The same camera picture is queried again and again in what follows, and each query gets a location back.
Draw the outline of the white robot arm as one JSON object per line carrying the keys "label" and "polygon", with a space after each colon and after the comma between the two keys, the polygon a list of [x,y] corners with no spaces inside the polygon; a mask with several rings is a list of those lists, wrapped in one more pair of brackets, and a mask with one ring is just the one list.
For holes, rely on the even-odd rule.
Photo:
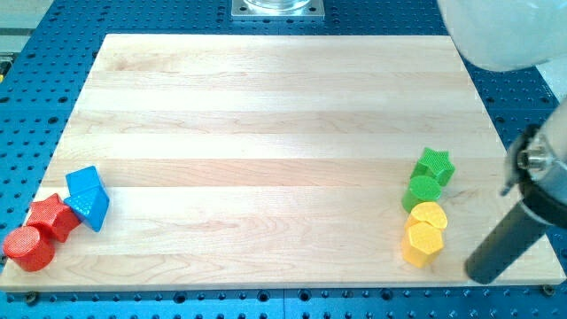
{"label": "white robot arm", "polygon": [[[566,54],[564,1],[441,1],[457,50],[494,72],[545,64]],[[540,127],[529,127],[509,148],[503,194],[517,185],[523,207],[539,222],[566,225],[566,105]]]}

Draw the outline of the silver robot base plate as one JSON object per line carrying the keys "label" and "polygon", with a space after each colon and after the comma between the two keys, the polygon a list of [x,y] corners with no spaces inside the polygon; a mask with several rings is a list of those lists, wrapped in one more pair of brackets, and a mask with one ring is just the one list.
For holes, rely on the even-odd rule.
{"label": "silver robot base plate", "polygon": [[323,0],[231,0],[232,20],[324,19]]}

